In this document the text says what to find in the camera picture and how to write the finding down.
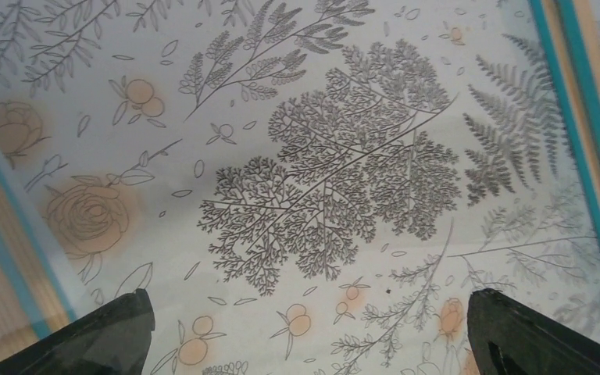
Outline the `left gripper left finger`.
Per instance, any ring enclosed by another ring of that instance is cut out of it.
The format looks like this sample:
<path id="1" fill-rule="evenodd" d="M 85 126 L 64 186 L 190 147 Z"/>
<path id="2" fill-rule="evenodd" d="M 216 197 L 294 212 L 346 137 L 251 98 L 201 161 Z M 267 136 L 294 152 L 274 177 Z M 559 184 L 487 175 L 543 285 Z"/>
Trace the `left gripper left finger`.
<path id="1" fill-rule="evenodd" d="M 0 374 L 141 374 L 155 330 L 148 292 L 121 295 L 0 361 Z"/>

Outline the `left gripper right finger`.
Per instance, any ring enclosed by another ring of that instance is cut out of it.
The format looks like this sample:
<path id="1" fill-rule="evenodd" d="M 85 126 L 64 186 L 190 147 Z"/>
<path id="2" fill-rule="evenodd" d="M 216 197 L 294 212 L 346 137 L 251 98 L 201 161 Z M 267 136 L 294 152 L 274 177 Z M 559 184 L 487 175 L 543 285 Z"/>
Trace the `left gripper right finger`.
<path id="1" fill-rule="evenodd" d="M 600 344 L 495 289 L 470 295 L 468 339 L 481 374 L 600 374 Z"/>

